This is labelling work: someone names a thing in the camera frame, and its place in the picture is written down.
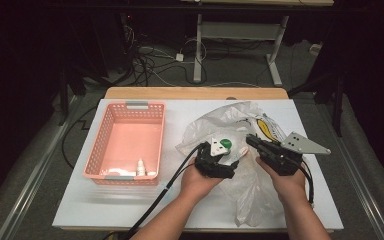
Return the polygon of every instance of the dark gray floor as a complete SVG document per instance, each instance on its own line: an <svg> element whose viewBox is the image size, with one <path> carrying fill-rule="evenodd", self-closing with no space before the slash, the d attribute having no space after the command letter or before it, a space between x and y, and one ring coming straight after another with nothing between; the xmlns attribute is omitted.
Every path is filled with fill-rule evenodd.
<svg viewBox="0 0 384 240"><path fill-rule="evenodd" d="M282 46L276 61L280 76L286 90L305 82L308 73L314 63L315 57L308 53L310 44L300 43L296 46ZM207 61L204 61L207 81L204 86L217 87L274 87L271 81L264 55L269 53L271 45L263 43L253 50L232 48L238 52L232 52L222 60L210 60L210 58L222 57L221 51L215 54L210 52L213 48L208 47L209 54ZM158 47L154 54L170 56L175 51L164 46ZM171 60L153 58L158 65L170 62ZM188 78L192 79L192 65L179 64L187 69ZM157 73L166 67L155 68ZM133 82L129 79L121 85ZM192 86L187 83L184 77L184 70L179 67L171 68L149 79L149 86ZM74 123L83 113L95 106L103 97L105 89L98 86L91 80L86 80L87 93L79 98L72 106L70 124ZM325 175L331 190L335 204L340 212L345 229L332 233L333 239L384 239L384 171L381 168L376 155L364 136L364 132L353 118L352 108L346 97L344 98L342 132L343 137L338 138L329 124L331 107L329 105L317 105L309 93L298 94L294 97L301 120L310 139L327 146L332 150L330 156L318 156L319 164ZM4 185L0 189L0 231L11 213L17 198L28 182L31 173L36 171L40 159L47 154L49 146L52 145L52 138L61 130L58 126L61 114L58 110L49 122L43 127L30 146L13 167ZM94 117L94 111L85 115L86 125L90 124ZM75 164L76 158L82 148L83 141L87 136L87 130L82 130L81 124L76 124L67 135L65 150L67 159ZM65 187L71 175L71 169L64 161L61 152L61 142L56 143L56 148L51 152L49 168L44 174L37 192L32 196L32 202L23 212L16 213L19 217L19 225L14 224L14 231L8 239L102 239L106 232L76 232L64 231L53 228L52 221L58 209ZM367 184L369 197L376 200L376 210L383 218L373 217L368 213L371 203L365 203L365 195L359 192L361 184L353 178L353 172L347 167L347 158L350 157L353 163L358 164L362 170L361 178ZM287 239L284 234L280 235L257 235L257 234L184 234L182 239Z"/></svg>

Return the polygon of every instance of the transparent plastic sheet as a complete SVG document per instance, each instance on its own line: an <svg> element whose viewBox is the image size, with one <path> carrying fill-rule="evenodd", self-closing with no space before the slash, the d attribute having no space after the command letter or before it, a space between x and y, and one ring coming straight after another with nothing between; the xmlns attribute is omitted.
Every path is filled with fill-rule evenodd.
<svg viewBox="0 0 384 240"><path fill-rule="evenodd" d="M212 138L229 139L231 152L223 156L220 164L230 165L239 159L239 150L248 147L248 153L240 158L235 176L219 184L227 199L236 203L235 223L256 227L263 216L283 211L270 176L255 162L256 150L246 143L247 134L256 134L263 140L270 137L279 141L285 134L276 122L269 118L255 102L239 102L215 109L190 123L183 134L182 143L176 149L188 155L198 144Z"/></svg>

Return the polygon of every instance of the pink plastic basket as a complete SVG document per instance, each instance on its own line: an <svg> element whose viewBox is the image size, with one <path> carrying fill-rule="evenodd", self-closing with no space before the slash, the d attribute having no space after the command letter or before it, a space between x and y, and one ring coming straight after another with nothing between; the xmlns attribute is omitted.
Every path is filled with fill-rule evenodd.
<svg viewBox="0 0 384 240"><path fill-rule="evenodd" d="M84 176L96 184L157 185L165 104L126 101L105 109ZM137 174L142 159L145 175Z"/></svg>

